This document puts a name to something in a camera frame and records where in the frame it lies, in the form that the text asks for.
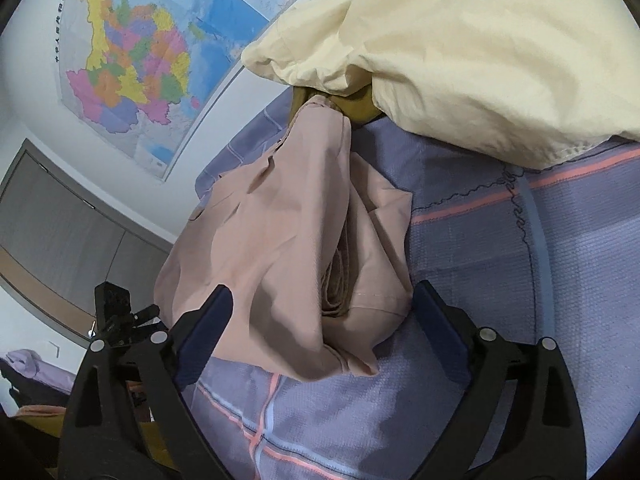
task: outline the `olive green cloth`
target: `olive green cloth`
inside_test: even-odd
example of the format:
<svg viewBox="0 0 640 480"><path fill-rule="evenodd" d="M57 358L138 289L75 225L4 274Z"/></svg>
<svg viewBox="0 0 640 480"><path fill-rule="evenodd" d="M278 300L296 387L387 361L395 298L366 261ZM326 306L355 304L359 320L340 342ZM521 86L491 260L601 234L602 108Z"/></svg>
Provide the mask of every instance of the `olive green cloth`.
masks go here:
<svg viewBox="0 0 640 480"><path fill-rule="evenodd" d="M17 415L17 420L21 420L36 430L60 438L62 434L62 423L65 416L63 414L41 414L41 415ZM164 440L155 422L140 422L140 431L145 439L151 458L171 469L177 470L173 460L164 444ZM50 474L55 475L54 470L48 470Z"/></svg>
<svg viewBox="0 0 640 480"><path fill-rule="evenodd" d="M382 112L373 105L370 84L347 97L325 94L315 88L296 86L293 89L291 111L289 112L289 124L300 107L309 101L309 99L314 95L327 97L329 101L340 108L340 111L354 124L370 123L373 119L382 114Z"/></svg>

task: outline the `pillow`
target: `pillow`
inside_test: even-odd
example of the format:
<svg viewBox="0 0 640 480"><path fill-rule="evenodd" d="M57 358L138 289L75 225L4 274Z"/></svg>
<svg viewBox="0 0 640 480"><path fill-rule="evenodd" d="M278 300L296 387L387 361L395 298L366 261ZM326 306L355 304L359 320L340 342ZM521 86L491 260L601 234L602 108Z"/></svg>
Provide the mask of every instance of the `pillow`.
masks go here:
<svg viewBox="0 0 640 480"><path fill-rule="evenodd" d="M373 102L402 129L530 168L640 139L622 0L311 0L242 53L257 75Z"/></svg>

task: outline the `wooden cabinet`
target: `wooden cabinet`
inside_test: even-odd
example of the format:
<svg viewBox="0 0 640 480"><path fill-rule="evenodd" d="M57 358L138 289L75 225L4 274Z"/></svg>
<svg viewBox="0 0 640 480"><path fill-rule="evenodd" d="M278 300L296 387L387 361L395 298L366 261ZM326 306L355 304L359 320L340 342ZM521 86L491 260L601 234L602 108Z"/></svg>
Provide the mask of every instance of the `wooden cabinet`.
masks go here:
<svg viewBox="0 0 640 480"><path fill-rule="evenodd" d="M0 200L0 244L36 279L89 314L124 229L25 155Z"/></svg>
<svg viewBox="0 0 640 480"><path fill-rule="evenodd" d="M168 253L125 233L107 275L107 281L126 288L134 312L154 302L154 285Z"/></svg>
<svg viewBox="0 0 640 480"><path fill-rule="evenodd" d="M128 289L134 311L148 306L170 248L28 142L0 187L2 281L84 338L95 317L96 285L107 280Z"/></svg>

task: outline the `screw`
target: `screw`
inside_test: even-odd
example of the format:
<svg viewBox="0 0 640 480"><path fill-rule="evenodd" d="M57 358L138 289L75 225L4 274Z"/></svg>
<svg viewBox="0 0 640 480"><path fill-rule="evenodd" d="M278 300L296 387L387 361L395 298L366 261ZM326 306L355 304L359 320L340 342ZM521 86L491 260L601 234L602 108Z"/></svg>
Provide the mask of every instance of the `screw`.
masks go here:
<svg viewBox="0 0 640 480"><path fill-rule="evenodd" d="M547 350L555 350L558 345L550 337L545 337L542 339L542 346Z"/></svg>
<svg viewBox="0 0 640 480"><path fill-rule="evenodd" d="M495 338L498 337L497 333L493 328L482 328L480 330L480 339L483 341L495 341Z"/></svg>
<svg viewBox="0 0 640 480"><path fill-rule="evenodd" d="M151 342L159 345L160 343L164 343L167 340L166 332L162 330L158 330L158 332L153 332L151 335Z"/></svg>
<svg viewBox="0 0 640 480"><path fill-rule="evenodd" d="M91 352L99 352L104 348L104 341L102 339L96 339L91 346L89 346Z"/></svg>

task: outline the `purple bedsheet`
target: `purple bedsheet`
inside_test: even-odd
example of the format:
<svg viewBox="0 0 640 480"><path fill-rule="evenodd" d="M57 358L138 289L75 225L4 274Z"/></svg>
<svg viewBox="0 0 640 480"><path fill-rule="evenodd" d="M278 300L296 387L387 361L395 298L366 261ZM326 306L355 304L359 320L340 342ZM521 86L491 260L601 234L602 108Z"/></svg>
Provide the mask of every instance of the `purple bedsheet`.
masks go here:
<svg viewBox="0 0 640 480"><path fill-rule="evenodd" d="M285 127L290 91L254 118L199 176L258 158ZM523 342L554 336L574 380L592 475L640 412L640 145L610 140L578 160L529 171L408 134L389 119L352 149L414 193L412 280L428 278L476 325ZM211 358L186 392L236 480L411 476L462 395L410 316L380 345L375 378L303 384ZM488 460L513 395L505 389L476 458Z"/></svg>

